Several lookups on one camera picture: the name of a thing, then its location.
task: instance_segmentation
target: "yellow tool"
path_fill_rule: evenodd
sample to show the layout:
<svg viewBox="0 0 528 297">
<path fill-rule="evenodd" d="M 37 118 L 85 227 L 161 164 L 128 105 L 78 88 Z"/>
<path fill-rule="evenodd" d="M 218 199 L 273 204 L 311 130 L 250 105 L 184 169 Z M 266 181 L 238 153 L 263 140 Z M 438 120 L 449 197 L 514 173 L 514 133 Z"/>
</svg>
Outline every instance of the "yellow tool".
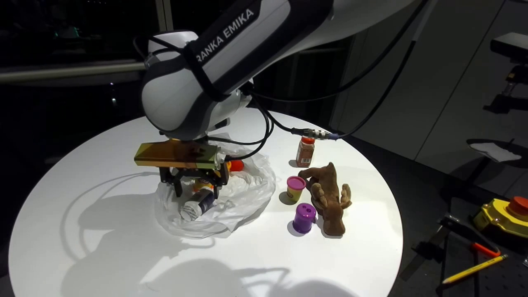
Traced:
<svg viewBox="0 0 528 297">
<path fill-rule="evenodd" d="M 482 206 L 474 224 L 481 230 L 497 225 L 504 232 L 528 239 L 528 197 L 515 196 L 512 201 L 496 197 Z"/>
<path fill-rule="evenodd" d="M 466 270 L 461 270 L 461 272 L 458 272 L 458 273 L 444 278 L 443 283 L 444 283 L 444 285 L 454 283 L 454 281 L 458 281 L 458 280 L 461 280 L 461 278 L 464 278 L 464 276 L 469 276 L 469 275 L 473 275 L 473 273 L 476 273 L 476 272 L 479 272 L 479 270 L 484 270 L 484 268 L 487 268 L 487 267 L 491 267 L 491 265 L 496 265 L 497 262 L 501 262 L 501 260 L 504 260 L 504 258 L 507 258 L 507 257 L 509 257 L 509 255 L 504 253 L 504 255 L 499 255 L 499 257 L 492 257 L 492 258 L 489 258 L 489 260 L 484 260 L 484 262 L 481 262 L 481 263 L 477 263 L 477 265 L 474 265 L 474 267 L 469 267 L 469 268 L 466 268 Z"/>
<path fill-rule="evenodd" d="M 174 166 L 185 169 L 220 169 L 220 146 L 199 141 L 149 141 L 143 143 L 134 156 L 139 166 Z"/>
</svg>

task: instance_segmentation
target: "small cup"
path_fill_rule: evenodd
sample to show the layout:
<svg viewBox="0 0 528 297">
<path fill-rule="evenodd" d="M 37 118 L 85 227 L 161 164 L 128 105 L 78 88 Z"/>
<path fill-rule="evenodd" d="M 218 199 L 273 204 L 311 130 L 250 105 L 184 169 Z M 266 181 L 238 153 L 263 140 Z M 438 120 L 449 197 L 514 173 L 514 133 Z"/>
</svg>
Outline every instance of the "small cup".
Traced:
<svg viewBox="0 0 528 297">
<path fill-rule="evenodd" d="M 288 194 L 293 202 L 299 201 L 301 192 L 306 186 L 308 186 L 308 181 L 301 176 L 289 176 L 288 177 Z"/>
<path fill-rule="evenodd" d="M 296 219 L 293 222 L 294 229 L 301 234 L 308 234 L 316 222 L 316 207 L 309 202 L 301 202 L 296 210 Z"/>
</svg>

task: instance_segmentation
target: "franka emika robot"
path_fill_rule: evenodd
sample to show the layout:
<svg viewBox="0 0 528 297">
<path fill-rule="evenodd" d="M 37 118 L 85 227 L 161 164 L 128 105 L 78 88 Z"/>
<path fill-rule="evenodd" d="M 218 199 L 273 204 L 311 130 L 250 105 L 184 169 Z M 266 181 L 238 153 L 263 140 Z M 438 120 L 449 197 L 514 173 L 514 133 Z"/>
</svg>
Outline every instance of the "franka emika robot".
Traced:
<svg viewBox="0 0 528 297">
<path fill-rule="evenodd" d="M 171 140 L 141 144 L 136 163 L 159 166 L 162 181 L 174 182 L 179 196 L 182 176 L 205 177 L 218 192 L 228 182 L 230 159 L 242 156 L 218 158 L 220 146 L 204 140 L 250 103 L 255 75 L 286 55 L 367 29 L 411 1 L 238 0 L 202 36 L 192 31 L 152 36 L 143 107 Z"/>
</svg>

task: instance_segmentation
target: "purple toy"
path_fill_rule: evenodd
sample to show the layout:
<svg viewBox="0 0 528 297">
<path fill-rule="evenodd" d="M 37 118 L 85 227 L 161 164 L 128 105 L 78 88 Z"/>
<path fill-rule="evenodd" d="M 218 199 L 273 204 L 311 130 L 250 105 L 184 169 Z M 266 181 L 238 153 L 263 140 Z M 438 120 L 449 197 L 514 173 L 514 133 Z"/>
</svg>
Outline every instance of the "purple toy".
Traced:
<svg viewBox="0 0 528 297">
<path fill-rule="evenodd" d="M 301 202 L 296 210 L 296 219 L 293 222 L 298 232 L 308 234 L 316 222 L 316 207 L 309 202 Z"/>
</svg>

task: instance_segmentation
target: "cable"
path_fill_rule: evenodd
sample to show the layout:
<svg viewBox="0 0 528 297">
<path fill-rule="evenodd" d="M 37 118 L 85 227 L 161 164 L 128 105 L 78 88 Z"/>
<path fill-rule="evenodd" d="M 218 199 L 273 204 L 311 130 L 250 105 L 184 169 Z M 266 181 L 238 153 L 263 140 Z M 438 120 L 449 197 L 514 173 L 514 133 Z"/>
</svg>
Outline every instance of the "cable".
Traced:
<svg viewBox="0 0 528 297">
<path fill-rule="evenodd" d="M 273 125 L 275 121 L 271 121 L 271 120 L 268 118 L 268 115 L 265 113 L 263 108 L 260 108 L 260 110 L 261 110 L 261 113 L 263 113 L 263 116 L 265 116 L 265 120 L 266 120 L 266 131 L 265 131 L 263 141 L 261 141 L 260 146 L 255 148 L 251 153 L 240 154 L 240 156 L 228 154 L 227 159 L 243 159 L 243 158 L 250 158 L 250 156 L 256 154 L 258 151 L 261 151 L 261 148 L 265 146 L 265 143 L 268 141 L 268 138 L 270 138 L 270 135 L 271 135 L 271 131 L 273 131 L 273 126 L 271 126 L 271 125 Z"/>
<path fill-rule="evenodd" d="M 275 131 L 275 123 L 271 123 L 271 128 L 268 130 L 268 135 L 271 135 Z M 213 141 L 227 141 L 227 143 L 237 143 L 237 144 L 258 144 L 258 143 L 263 143 L 266 141 L 266 135 L 261 138 L 261 140 L 256 140 L 256 141 L 238 141 L 238 140 L 233 140 L 233 138 L 222 138 L 222 136 L 207 136 L 205 140 L 213 140 Z"/>
<path fill-rule="evenodd" d="M 286 130 L 286 131 L 291 131 L 291 133 L 296 133 L 296 128 L 289 128 L 286 125 L 283 125 L 275 115 L 270 113 L 270 110 L 266 108 L 260 108 L 273 123 L 279 125 L 279 128 Z"/>
<path fill-rule="evenodd" d="M 517 82 L 507 82 L 506 88 L 502 90 L 502 95 L 512 95 L 517 87 Z"/>
<path fill-rule="evenodd" d="M 397 42 L 403 37 L 403 34 L 410 29 L 410 26 L 413 24 L 413 21 L 418 17 L 418 14 L 425 9 L 426 3 L 430 0 L 423 0 L 418 8 L 413 11 L 413 14 L 407 19 L 407 22 L 400 27 L 400 31 L 397 32 L 397 36 L 390 41 L 390 44 L 382 50 L 382 54 L 369 65 L 365 67 L 359 75 L 355 75 L 352 80 L 349 80 L 347 83 L 341 85 L 339 88 L 327 92 L 327 93 L 321 93 L 321 95 L 314 95 L 314 97 L 276 97 L 276 95 L 266 95 L 261 92 L 253 92 L 255 97 L 260 98 L 266 98 L 266 100 L 276 100 L 276 102 L 314 102 L 314 100 L 324 100 L 329 97 L 334 97 L 341 92 L 344 92 L 345 88 L 355 85 L 359 80 L 362 80 L 364 77 L 367 77 L 397 45 Z"/>
<path fill-rule="evenodd" d="M 147 59 L 147 54 L 138 44 L 138 37 L 133 37 L 133 45 L 134 45 L 136 52 L 143 55 L 143 59 Z"/>
<path fill-rule="evenodd" d="M 156 36 L 151 36 L 149 37 L 151 41 L 156 41 L 156 42 L 159 42 L 159 44 L 162 44 L 162 45 L 166 45 L 167 49 L 159 49 L 159 50 L 177 50 L 177 52 L 185 52 L 185 50 L 189 50 L 189 49 L 185 49 L 185 47 L 179 47 L 179 45 L 176 45 L 176 44 L 171 44 L 171 42 L 167 42 L 166 39 L 161 39 L 161 37 L 156 37 Z"/>
<path fill-rule="evenodd" d="M 527 174 L 527 171 L 520 173 L 514 182 L 506 189 L 504 196 L 509 196 L 509 192 L 512 191 L 514 186 L 517 186 L 517 182 Z"/>
<path fill-rule="evenodd" d="M 431 135 L 433 135 L 433 130 L 436 130 L 436 125 L 440 123 L 444 110 L 448 108 L 448 105 L 451 103 L 451 100 L 456 97 L 456 90 L 458 90 L 459 85 L 463 83 L 463 78 L 466 77 L 469 67 L 474 64 L 474 59 L 477 57 L 479 49 L 482 47 L 486 37 L 489 36 L 491 29 L 494 27 L 494 24 L 496 24 L 496 21 L 497 21 L 497 17 L 499 17 L 499 14 L 501 14 L 501 11 L 504 9 L 506 4 L 507 4 L 507 0 L 504 0 L 504 1 L 501 3 L 501 6 L 499 6 L 499 9 L 496 11 L 492 21 L 489 22 L 487 29 L 486 29 L 484 34 L 481 36 L 481 41 L 479 41 L 477 47 L 474 49 L 471 59 L 468 60 L 464 70 L 461 72 L 456 85 L 453 87 L 448 100 L 444 102 L 441 111 L 436 115 L 436 118 L 435 118 L 435 121 L 433 121 L 433 125 L 431 125 L 431 128 L 430 128 L 425 141 L 423 141 L 421 146 L 418 148 L 418 151 L 416 151 L 416 154 L 415 154 L 413 159 L 416 159 L 416 158 L 423 153 L 423 149 L 426 148 L 426 143 L 430 141 L 430 138 L 431 138 Z"/>
<path fill-rule="evenodd" d="M 383 95 L 378 98 L 377 105 L 369 111 L 369 115 L 350 133 L 357 133 L 377 113 L 377 110 L 382 107 L 382 103 L 387 100 L 387 97 L 392 93 L 397 80 L 400 78 L 403 69 L 407 67 L 407 64 L 408 64 L 408 60 L 411 57 L 411 52 L 413 52 L 415 45 L 416 45 L 416 41 L 411 41 L 411 44 L 410 44 L 410 47 L 407 50 L 407 55 L 402 59 L 402 62 L 400 62 L 392 82 L 387 85 Z"/>
</svg>

